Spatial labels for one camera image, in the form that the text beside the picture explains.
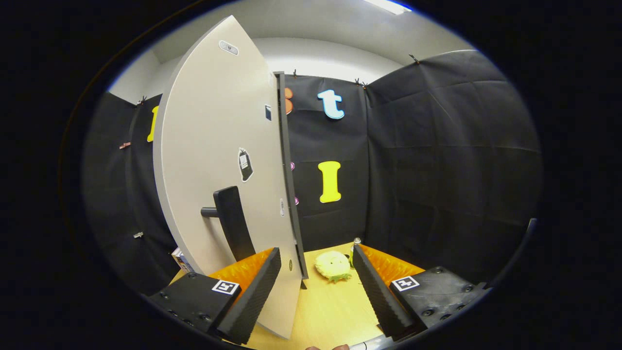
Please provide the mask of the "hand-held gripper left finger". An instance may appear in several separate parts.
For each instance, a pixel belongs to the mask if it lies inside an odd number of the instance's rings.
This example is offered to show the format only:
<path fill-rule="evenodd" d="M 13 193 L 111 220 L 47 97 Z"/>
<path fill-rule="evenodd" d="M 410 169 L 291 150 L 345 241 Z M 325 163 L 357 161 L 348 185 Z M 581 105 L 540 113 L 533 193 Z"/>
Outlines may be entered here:
<path fill-rule="evenodd" d="M 280 269 L 280 250 L 273 247 L 209 276 L 185 273 L 147 300 L 200 334 L 247 344 Z"/>

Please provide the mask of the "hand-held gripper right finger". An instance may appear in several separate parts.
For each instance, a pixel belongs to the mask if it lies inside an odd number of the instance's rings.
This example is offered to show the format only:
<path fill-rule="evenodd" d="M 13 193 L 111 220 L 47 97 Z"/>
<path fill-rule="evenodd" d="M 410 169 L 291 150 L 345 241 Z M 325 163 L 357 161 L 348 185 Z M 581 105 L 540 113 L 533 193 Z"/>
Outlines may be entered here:
<path fill-rule="evenodd" d="M 423 270 L 365 245 L 353 247 L 352 259 L 380 329 L 394 341 L 436 328 L 489 292 L 443 266 Z"/>

